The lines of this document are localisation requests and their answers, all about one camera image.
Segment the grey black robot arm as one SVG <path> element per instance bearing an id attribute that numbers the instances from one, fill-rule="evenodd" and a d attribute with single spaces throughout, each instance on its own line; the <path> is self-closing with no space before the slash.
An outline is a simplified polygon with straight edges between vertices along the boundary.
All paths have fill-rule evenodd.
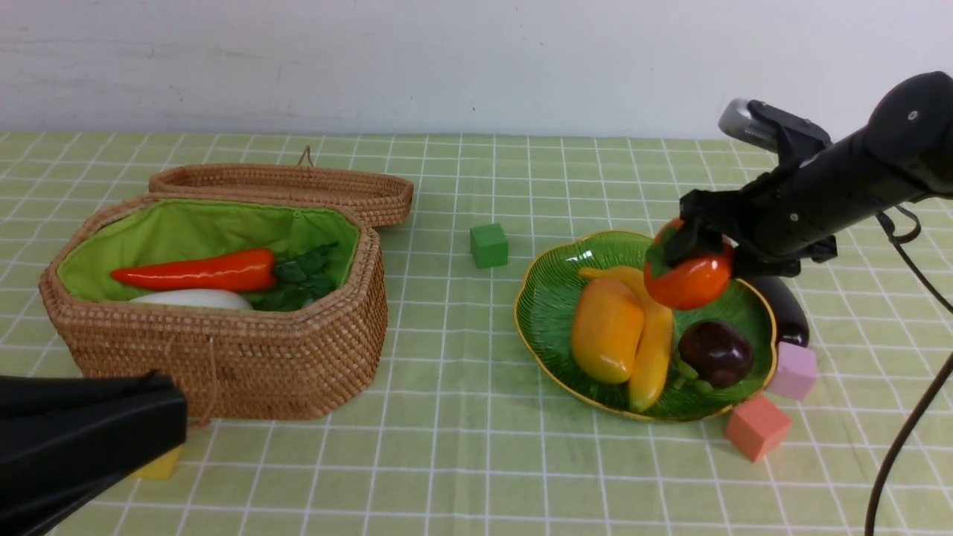
<path id="1" fill-rule="evenodd" d="M 811 121 L 735 100 L 719 128 L 779 163 L 734 191 L 694 190 L 653 240 L 596 233 L 533 261 L 514 323 L 539 368 L 575 399 L 639 423 L 691 423 L 759 403 L 782 374 L 776 311 L 734 377 L 691 364 L 694 311 L 725 312 L 760 279 L 837 258 L 836 234 L 888 209 L 951 197 L 951 78 L 892 88 L 838 142 Z M 409 216 L 390 174 L 309 165 L 189 165 L 93 214 L 45 268 L 45 312 L 80 379 L 2 378 L 2 533 L 43 535 L 172 454 L 210 418 L 326 416 L 363 392 L 386 330 L 377 229 Z"/>

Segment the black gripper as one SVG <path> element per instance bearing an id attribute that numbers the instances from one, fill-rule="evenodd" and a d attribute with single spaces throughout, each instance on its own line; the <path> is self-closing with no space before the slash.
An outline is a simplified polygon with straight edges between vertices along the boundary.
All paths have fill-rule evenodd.
<path id="1" fill-rule="evenodd" d="M 680 217 L 663 227 L 663 258 L 678 267 L 700 258 L 727 258 L 734 242 L 732 278 L 786 277 L 801 272 L 801 261 L 837 258 L 836 237 L 817 230 L 781 190 L 754 194 L 743 190 L 693 190 L 680 200 Z"/>

